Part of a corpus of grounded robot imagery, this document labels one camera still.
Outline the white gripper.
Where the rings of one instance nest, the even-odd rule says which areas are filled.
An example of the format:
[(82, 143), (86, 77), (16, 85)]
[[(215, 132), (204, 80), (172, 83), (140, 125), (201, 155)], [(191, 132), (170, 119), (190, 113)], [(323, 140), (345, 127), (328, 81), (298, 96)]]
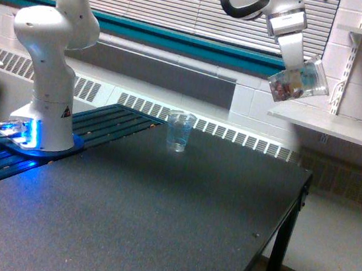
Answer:
[(307, 28), (307, 16), (304, 9), (272, 13), (267, 16), (269, 36), (277, 37), (285, 68), (298, 70), (304, 66), (303, 30)]

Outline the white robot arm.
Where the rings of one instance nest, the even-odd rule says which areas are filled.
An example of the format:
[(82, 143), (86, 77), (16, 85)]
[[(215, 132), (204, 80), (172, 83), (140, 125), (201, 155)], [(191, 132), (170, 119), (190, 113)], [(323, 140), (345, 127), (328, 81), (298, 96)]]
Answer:
[[(276, 38), (288, 70), (303, 66), (303, 0), (220, 0), (235, 19), (265, 15), (267, 31)], [(100, 26), (89, 0), (56, 0), (54, 7), (35, 5), (18, 11), (17, 39), (29, 52), (34, 68), (32, 99), (12, 112), (0, 128), (23, 150), (61, 152), (74, 146), (72, 108), (75, 72), (66, 64), (66, 50), (83, 50), (99, 39)]]

